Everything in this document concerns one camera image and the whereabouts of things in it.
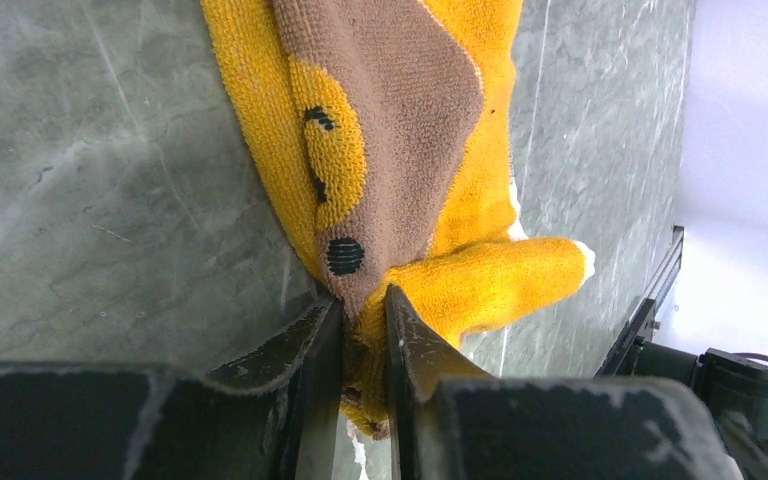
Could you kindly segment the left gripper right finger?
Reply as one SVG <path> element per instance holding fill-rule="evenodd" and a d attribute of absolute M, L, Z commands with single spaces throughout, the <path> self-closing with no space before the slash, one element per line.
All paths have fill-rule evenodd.
<path fill-rule="evenodd" d="M 429 327 L 399 286 L 387 287 L 384 305 L 393 477 L 446 479 L 452 434 L 437 387 L 449 379 L 488 379 L 490 373 Z"/>

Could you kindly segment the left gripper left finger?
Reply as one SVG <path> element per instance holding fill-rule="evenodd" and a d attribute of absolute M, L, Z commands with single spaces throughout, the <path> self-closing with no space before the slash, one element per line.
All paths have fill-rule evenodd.
<path fill-rule="evenodd" d="M 330 479 L 342 384 L 343 308 L 314 301 L 255 350 L 209 371 L 262 425 L 267 479 Z"/>

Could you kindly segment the brown yellow cloth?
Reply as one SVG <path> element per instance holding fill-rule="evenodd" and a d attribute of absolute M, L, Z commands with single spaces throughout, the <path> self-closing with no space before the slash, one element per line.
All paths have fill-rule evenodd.
<path fill-rule="evenodd" d="M 279 222 L 344 306 L 342 412 L 390 434 L 385 295 L 448 344 L 575 294 L 594 252 L 530 238 L 510 159 L 518 1 L 205 1 Z"/>

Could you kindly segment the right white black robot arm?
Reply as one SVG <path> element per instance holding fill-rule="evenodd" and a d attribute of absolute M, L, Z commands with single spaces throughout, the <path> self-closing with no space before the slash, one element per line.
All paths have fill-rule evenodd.
<path fill-rule="evenodd" d="M 768 366 L 710 348 L 694 355 L 637 338 L 618 368 L 620 376 L 675 380 L 689 387 L 714 417 L 736 412 L 768 446 Z"/>

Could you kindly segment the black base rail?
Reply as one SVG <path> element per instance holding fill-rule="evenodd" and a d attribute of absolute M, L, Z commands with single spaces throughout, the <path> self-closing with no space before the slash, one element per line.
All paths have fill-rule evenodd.
<path fill-rule="evenodd" d="M 660 329 L 657 315 L 662 310 L 680 273 L 685 228 L 675 225 L 669 249 L 646 287 L 633 314 L 623 325 L 594 377 L 632 375 L 637 357 Z"/>

